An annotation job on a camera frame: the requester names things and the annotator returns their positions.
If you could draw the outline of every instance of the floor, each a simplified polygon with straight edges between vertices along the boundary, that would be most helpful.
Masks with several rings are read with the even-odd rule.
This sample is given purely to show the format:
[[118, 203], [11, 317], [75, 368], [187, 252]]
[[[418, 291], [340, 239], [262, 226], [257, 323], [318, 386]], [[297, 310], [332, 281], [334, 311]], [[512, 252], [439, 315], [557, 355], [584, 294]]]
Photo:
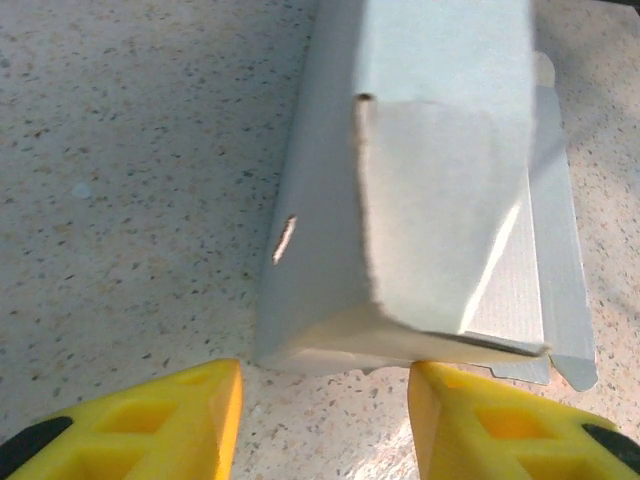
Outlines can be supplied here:
[[[0, 3], [0, 440], [222, 356], [234, 478], [417, 478], [407, 372], [250, 362], [256, 283], [315, 0]], [[640, 18], [536, 2], [556, 66], [600, 383], [531, 391], [640, 437]]]

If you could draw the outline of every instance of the cardboard box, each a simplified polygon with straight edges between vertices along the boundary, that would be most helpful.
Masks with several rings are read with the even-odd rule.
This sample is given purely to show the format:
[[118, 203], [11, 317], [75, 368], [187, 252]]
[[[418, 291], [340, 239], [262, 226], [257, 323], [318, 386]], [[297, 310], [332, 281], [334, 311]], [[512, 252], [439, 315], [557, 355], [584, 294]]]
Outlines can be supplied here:
[[321, 2], [263, 270], [259, 364], [548, 371], [534, 85], [525, 0]]

